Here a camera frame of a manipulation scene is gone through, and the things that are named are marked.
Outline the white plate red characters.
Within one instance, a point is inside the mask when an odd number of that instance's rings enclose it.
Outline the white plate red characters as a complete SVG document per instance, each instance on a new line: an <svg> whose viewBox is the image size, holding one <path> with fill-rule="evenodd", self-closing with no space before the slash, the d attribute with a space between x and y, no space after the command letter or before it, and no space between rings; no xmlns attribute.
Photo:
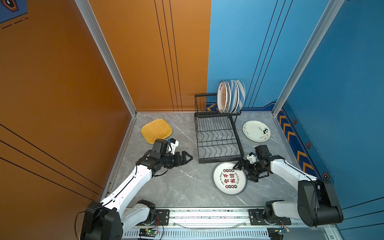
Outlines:
<svg viewBox="0 0 384 240"><path fill-rule="evenodd" d="M243 170L234 169L235 163L218 164L213 171L215 187L223 194L234 196L244 191L247 185L246 174Z"/></svg>

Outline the black wire dish rack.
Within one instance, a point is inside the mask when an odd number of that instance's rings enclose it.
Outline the black wire dish rack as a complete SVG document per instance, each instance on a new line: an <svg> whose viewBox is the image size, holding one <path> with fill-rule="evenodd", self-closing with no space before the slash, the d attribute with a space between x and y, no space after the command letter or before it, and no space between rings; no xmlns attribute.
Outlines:
<svg viewBox="0 0 384 240"><path fill-rule="evenodd" d="M219 113L215 93L195 95L195 130L200 164L238 161L244 157L236 128L241 113Z"/></svg>

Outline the orange sunburst round plate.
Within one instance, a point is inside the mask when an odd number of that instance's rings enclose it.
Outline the orange sunburst round plate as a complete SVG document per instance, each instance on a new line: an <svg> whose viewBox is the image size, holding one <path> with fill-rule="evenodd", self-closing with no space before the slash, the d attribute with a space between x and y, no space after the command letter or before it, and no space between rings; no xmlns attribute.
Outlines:
<svg viewBox="0 0 384 240"><path fill-rule="evenodd" d="M218 111L220 113L225 112L226 101L227 101L226 83L224 81L221 81L219 83L218 92L217 92L217 105L218 105Z"/></svg>

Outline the blue striped plate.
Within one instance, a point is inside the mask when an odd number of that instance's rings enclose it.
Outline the blue striped plate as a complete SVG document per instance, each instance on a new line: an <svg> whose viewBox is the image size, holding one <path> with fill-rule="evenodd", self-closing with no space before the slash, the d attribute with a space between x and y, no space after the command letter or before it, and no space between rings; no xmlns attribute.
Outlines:
<svg viewBox="0 0 384 240"><path fill-rule="evenodd" d="M243 105L244 105L244 102L245 102L246 89L245 89L244 82L242 80L237 80L237 84L238 84L238 87L239 87L239 104L238 104L238 107L237 107L237 111L240 112L241 109L243 108Z"/></svg>
<svg viewBox="0 0 384 240"><path fill-rule="evenodd" d="M237 101L237 87L235 80L231 80L231 104L230 104L230 113L234 113L236 101Z"/></svg>

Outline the white green emblem plate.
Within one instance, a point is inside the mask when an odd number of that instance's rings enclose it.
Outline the white green emblem plate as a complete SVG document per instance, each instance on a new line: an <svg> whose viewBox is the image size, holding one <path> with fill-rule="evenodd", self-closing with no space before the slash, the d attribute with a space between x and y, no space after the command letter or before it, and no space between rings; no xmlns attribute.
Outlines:
<svg viewBox="0 0 384 240"><path fill-rule="evenodd" d="M224 81L226 86L226 102L224 113L227 114L229 112L230 104L231 104L231 88L228 81Z"/></svg>

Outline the green red rimmed plate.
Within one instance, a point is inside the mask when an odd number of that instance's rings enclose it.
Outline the green red rimmed plate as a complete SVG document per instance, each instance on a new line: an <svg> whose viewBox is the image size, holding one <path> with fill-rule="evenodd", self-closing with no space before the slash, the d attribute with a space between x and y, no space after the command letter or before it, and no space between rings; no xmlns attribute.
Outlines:
<svg viewBox="0 0 384 240"><path fill-rule="evenodd" d="M236 87L237 87L237 101L236 101L236 106L235 106L234 113L237 113L238 112L239 102L240 102L240 87L239 87L238 80L235 80L235 83L236 83Z"/></svg>

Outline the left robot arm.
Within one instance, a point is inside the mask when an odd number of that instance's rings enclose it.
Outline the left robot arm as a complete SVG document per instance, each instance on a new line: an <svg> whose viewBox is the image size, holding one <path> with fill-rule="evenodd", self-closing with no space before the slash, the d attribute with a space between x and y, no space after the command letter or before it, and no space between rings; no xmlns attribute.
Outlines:
<svg viewBox="0 0 384 240"><path fill-rule="evenodd" d="M110 195L100 202L88 205L82 229L75 231L78 240L120 240L125 231L155 220L156 205L140 200L127 210L128 204L139 190L152 178L158 177L161 169L170 170L188 164L193 156L186 151L177 152L179 142L157 139L152 149L146 151L135 163L135 168Z"/></svg>

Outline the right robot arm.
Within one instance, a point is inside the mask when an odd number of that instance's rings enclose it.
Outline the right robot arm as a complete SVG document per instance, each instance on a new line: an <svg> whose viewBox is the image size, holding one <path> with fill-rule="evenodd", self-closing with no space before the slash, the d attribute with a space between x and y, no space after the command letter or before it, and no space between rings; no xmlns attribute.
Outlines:
<svg viewBox="0 0 384 240"><path fill-rule="evenodd" d="M244 170L246 179L255 183L271 174L278 175L297 190L296 202L266 202L263 212L257 214L257 217L269 225L280 224L284 219L301 220L308 227L344 221L337 193L329 179L307 174L283 157L273 156L266 145L255 147L255 152L239 160L233 170Z"/></svg>

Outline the yellow woven square plate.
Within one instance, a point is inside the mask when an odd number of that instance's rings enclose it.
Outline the yellow woven square plate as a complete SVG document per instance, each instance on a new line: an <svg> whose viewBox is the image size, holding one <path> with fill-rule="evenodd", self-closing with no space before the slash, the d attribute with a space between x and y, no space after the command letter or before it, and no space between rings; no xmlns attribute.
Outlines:
<svg viewBox="0 0 384 240"><path fill-rule="evenodd" d="M172 134L171 126L164 119L156 119L144 125L141 134L149 144L154 144L157 139L166 139Z"/></svg>

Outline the white floral plate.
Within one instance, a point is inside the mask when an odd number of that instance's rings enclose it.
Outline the white floral plate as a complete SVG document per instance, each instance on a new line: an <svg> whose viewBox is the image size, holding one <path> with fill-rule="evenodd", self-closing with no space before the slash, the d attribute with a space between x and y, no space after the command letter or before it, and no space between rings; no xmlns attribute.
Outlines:
<svg viewBox="0 0 384 240"><path fill-rule="evenodd" d="M248 139L257 143L265 142L271 137L269 127L260 121L247 121L242 129Z"/></svg>

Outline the right circuit board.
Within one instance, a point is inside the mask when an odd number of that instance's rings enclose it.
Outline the right circuit board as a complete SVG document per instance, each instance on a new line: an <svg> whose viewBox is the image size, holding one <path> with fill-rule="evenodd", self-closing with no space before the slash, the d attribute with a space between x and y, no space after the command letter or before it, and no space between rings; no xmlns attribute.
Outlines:
<svg viewBox="0 0 384 240"><path fill-rule="evenodd" d="M284 234L290 233L289 228L267 228L270 240L283 240Z"/></svg>

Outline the circuit board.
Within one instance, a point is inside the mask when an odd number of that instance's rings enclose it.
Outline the circuit board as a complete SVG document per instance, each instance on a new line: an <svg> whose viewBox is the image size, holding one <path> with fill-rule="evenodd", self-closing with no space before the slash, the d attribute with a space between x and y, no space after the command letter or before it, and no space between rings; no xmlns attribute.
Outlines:
<svg viewBox="0 0 384 240"><path fill-rule="evenodd" d="M283 240L284 234L290 233L289 228L267 228L270 240Z"/></svg>
<svg viewBox="0 0 384 240"><path fill-rule="evenodd" d="M140 240L154 240L159 236L159 231L153 229L140 229L138 236Z"/></svg>

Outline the left circuit board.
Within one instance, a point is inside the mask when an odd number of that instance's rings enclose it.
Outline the left circuit board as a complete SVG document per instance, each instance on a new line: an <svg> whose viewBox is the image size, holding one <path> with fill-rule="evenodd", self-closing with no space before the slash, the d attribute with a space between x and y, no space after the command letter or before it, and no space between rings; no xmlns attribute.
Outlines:
<svg viewBox="0 0 384 240"><path fill-rule="evenodd" d="M153 229L140 229L138 236L140 240L154 240L159 236L159 231Z"/></svg>

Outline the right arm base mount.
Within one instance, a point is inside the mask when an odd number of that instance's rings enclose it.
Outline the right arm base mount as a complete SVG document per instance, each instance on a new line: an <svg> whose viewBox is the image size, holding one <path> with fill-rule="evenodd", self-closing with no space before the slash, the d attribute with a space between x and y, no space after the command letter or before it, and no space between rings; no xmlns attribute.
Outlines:
<svg viewBox="0 0 384 240"><path fill-rule="evenodd" d="M268 219L264 209L250 209L248 214L252 226L290 226L292 224L289 218L271 217Z"/></svg>

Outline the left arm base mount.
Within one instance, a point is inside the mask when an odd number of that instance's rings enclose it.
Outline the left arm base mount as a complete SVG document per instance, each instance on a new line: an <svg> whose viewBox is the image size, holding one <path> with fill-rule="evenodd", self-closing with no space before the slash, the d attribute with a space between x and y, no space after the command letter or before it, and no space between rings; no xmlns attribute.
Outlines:
<svg viewBox="0 0 384 240"><path fill-rule="evenodd" d="M164 227L169 225L170 220L170 210L169 209L156 209L154 218L148 222L142 222L137 224L137 226L155 226L160 222Z"/></svg>

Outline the aluminium front rail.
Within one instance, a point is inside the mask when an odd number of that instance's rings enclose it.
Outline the aluminium front rail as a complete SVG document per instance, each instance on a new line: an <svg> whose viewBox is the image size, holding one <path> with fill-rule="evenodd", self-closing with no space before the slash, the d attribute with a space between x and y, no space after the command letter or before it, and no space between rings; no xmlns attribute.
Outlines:
<svg viewBox="0 0 384 240"><path fill-rule="evenodd" d="M156 208L166 227L186 229L235 229L240 227L280 227L264 220L263 207Z"/></svg>

